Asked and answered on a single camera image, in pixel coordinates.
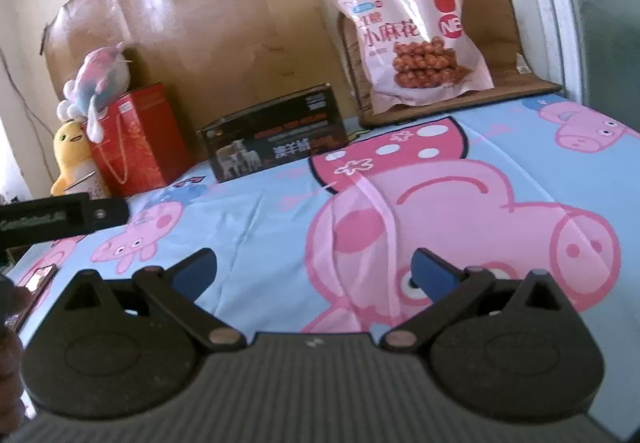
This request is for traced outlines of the person's left hand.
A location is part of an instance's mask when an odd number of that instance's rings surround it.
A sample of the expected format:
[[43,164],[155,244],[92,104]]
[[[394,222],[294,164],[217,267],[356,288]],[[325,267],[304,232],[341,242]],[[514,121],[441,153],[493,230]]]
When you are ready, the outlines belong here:
[[25,416],[21,399],[20,362],[23,345],[20,337],[6,325],[6,320],[22,313],[29,301],[30,293],[17,287],[10,278],[1,276],[1,436],[6,437],[17,430]]

